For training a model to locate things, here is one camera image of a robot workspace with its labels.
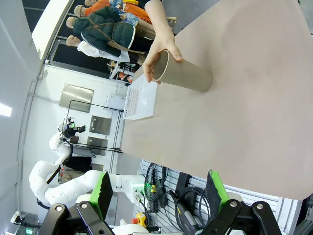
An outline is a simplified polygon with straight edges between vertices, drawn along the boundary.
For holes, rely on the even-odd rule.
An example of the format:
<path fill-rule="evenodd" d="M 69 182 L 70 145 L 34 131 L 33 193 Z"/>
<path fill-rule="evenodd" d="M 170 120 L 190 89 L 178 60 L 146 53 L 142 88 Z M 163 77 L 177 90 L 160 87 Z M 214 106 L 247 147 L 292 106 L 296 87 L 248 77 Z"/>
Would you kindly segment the person's bare hand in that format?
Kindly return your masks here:
<path fill-rule="evenodd" d="M 154 39 L 149 53 L 142 65 L 143 72 L 148 83 L 156 82 L 160 84 L 160 82 L 154 79 L 153 70 L 161 52 L 164 50 L 169 51 L 176 61 L 181 62 L 183 60 L 182 54 L 176 45 L 175 37 L 173 35 L 166 37 L 156 35 L 156 38 Z"/>

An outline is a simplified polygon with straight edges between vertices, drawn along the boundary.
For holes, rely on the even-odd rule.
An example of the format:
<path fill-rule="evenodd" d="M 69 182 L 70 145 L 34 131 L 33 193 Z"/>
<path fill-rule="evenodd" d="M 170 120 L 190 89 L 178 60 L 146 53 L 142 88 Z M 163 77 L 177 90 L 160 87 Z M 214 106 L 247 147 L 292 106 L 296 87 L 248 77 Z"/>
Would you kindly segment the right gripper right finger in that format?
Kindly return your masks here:
<path fill-rule="evenodd" d="M 280 235 L 275 216 L 265 201 L 251 206 L 238 199 L 231 199 L 219 173 L 209 170 L 205 187 L 210 218 L 202 231 L 203 235 L 229 235 L 241 231 L 245 235 Z"/>

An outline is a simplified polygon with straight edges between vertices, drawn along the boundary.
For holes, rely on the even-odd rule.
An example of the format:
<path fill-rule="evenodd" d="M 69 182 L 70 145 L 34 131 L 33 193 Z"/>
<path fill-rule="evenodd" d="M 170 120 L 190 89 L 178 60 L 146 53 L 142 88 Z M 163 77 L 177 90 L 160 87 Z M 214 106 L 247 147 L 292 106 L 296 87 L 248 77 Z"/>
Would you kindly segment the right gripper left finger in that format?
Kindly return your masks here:
<path fill-rule="evenodd" d="M 113 190 L 108 173 L 98 180 L 91 199 L 76 203 L 71 208 L 53 204 L 41 225 L 40 235 L 112 235 L 114 232 L 105 222 Z"/>

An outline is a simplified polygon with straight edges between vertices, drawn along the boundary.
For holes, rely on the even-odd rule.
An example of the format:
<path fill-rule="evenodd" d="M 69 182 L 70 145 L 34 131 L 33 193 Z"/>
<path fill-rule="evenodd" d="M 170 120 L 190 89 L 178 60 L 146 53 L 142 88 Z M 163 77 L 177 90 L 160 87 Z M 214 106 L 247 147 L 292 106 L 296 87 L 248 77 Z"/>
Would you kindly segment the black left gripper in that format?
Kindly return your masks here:
<path fill-rule="evenodd" d="M 72 125 L 66 125 L 63 128 L 62 136 L 64 139 L 70 139 L 75 133 L 83 133 L 86 130 L 86 125 L 74 127 Z"/>

